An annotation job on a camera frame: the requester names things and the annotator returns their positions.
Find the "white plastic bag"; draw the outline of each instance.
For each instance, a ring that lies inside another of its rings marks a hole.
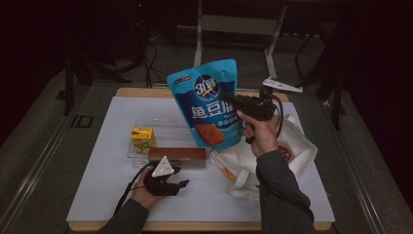
[[[285,147],[290,151],[291,159],[287,160],[288,166],[298,179],[316,158],[318,149],[301,133],[294,122],[295,117],[291,115],[284,117],[278,141],[280,149]],[[255,174],[256,157],[252,154],[251,146],[244,139],[230,148],[212,150],[210,160],[227,178],[235,182],[230,187],[231,195],[259,200],[257,188],[259,181]]]

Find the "dark sleeve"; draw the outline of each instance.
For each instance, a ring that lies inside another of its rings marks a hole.
[[[129,199],[124,206],[100,228],[98,234],[136,234],[142,230],[149,211],[134,199]]]
[[[257,170],[279,192],[310,206],[300,191],[294,173],[278,150],[257,159]],[[317,233],[307,213],[260,186],[262,233]]]

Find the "small carton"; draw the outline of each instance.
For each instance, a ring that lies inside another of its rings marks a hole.
[[[133,127],[131,142],[138,154],[149,154],[149,149],[156,146],[155,134],[152,128]]]

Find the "snack package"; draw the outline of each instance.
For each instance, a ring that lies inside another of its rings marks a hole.
[[[236,94],[237,65],[233,59],[203,64],[168,76],[169,88],[199,147],[216,150],[241,140],[241,121],[220,92]]]

